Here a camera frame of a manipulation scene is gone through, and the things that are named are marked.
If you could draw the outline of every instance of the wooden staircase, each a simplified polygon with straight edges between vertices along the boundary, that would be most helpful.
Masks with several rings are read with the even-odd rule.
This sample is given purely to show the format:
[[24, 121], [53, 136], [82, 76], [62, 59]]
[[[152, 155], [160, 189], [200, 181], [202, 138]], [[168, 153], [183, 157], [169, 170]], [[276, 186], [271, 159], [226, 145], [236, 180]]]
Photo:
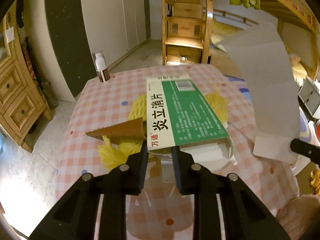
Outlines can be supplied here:
[[212, 0], [162, 0], [162, 64], [207, 63], [212, 15]]

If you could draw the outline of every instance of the screw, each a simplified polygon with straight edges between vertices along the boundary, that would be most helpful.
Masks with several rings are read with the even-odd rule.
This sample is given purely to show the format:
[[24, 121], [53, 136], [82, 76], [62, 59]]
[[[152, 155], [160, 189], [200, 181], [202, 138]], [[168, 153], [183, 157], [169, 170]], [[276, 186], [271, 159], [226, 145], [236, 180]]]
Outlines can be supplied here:
[[232, 181], [236, 181], [238, 179], [238, 175], [235, 173], [230, 173], [228, 175], [229, 179], [231, 179]]
[[193, 171], [199, 171], [199, 170], [201, 170], [201, 165], [198, 164], [198, 163], [194, 163], [194, 164], [191, 165], [191, 169]]
[[85, 174], [82, 175], [82, 179], [84, 181], [90, 180], [91, 177], [92, 177], [92, 175], [90, 173], [85, 173]]
[[129, 165], [128, 165], [128, 164], [122, 164], [122, 165], [119, 167], [119, 169], [120, 169], [121, 171], [127, 171], [127, 170], [129, 169]]

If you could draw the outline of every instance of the checkered tablecloth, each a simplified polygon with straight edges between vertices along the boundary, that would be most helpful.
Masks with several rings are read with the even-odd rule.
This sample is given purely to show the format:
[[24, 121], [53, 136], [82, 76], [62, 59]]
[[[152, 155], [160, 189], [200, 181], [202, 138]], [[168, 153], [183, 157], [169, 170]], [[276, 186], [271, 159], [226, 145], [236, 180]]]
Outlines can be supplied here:
[[[100, 83], [89, 80], [71, 116], [57, 176], [56, 199], [59, 199], [82, 173], [105, 174], [98, 155], [102, 141], [85, 132], [127, 120], [135, 99], [146, 93], [146, 77], [188, 73], [202, 93], [212, 92], [217, 84], [222, 96], [229, 99], [227, 131], [234, 144], [236, 165], [222, 174], [237, 173], [275, 215], [296, 194], [298, 186], [289, 165], [252, 155], [255, 119], [247, 98], [212, 65], [156, 66], [111, 75]], [[179, 195], [174, 183], [163, 183], [161, 165], [153, 161], [143, 192], [127, 196], [128, 239], [192, 239], [193, 197]]]

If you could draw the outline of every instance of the barcode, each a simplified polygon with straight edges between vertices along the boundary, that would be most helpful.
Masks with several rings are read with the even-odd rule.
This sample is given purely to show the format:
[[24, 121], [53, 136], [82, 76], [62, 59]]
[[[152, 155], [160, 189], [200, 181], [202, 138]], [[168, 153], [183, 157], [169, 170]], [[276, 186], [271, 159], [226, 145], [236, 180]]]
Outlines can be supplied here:
[[176, 81], [176, 85], [179, 91], [193, 91], [195, 88], [193, 87], [190, 81]]

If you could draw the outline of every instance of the orange dot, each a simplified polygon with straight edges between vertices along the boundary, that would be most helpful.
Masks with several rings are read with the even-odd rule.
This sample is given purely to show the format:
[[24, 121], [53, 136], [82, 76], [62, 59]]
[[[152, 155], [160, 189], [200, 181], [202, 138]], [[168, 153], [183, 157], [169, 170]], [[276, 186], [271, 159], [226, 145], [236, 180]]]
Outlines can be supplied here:
[[165, 222], [168, 226], [172, 226], [173, 225], [173, 220], [171, 218], [168, 218]]

